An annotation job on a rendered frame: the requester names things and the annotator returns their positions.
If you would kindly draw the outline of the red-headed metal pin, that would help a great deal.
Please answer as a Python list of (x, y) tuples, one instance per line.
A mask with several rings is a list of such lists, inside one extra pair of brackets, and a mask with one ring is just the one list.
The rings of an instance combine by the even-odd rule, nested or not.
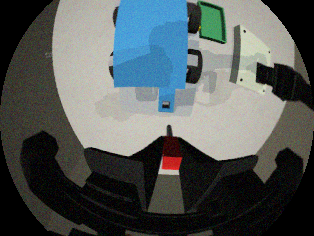
[(181, 149), (178, 145), (177, 137), (173, 137), (172, 126), (166, 126), (166, 137), (164, 141), (164, 159), (162, 159), (162, 169), (180, 170)]

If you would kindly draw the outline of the green tray floor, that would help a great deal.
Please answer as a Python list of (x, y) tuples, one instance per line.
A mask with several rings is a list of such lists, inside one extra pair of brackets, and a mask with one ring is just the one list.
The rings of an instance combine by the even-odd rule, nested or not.
[(221, 39), (222, 41), (222, 24), (221, 24), (221, 14), (220, 10), (210, 8), (210, 6), (201, 6), (202, 30), (204, 30), (204, 36), (210, 36), (214, 38)]

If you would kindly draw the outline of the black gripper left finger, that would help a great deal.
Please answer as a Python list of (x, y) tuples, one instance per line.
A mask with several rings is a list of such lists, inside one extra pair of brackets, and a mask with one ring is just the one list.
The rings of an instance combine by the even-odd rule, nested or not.
[(164, 155), (165, 137), (157, 138), (150, 142), (144, 150), (137, 151), (134, 155), (124, 157), (105, 150), (86, 147), (84, 157), (90, 171), (96, 171), (105, 177), (117, 181), (133, 183), (137, 186), (138, 200), (142, 211), (148, 212), (149, 202), (152, 199), (154, 183), (160, 171), (162, 155)]

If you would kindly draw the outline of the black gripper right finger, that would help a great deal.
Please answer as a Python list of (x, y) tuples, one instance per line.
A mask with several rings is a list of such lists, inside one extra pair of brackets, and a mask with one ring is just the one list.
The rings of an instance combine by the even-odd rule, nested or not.
[(177, 139), (182, 157), (178, 174), (180, 174), (182, 198), (184, 198), (182, 202), (184, 202), (186, 214), (197, 211), (198, 204), (204, 202), (206, 196), (212, 193), (222, 177), (253, 170), (254, 166), (257, 166), (257, 154), (217, 161), (206, 153), (202, 153), (185, 139), (181, 137)]

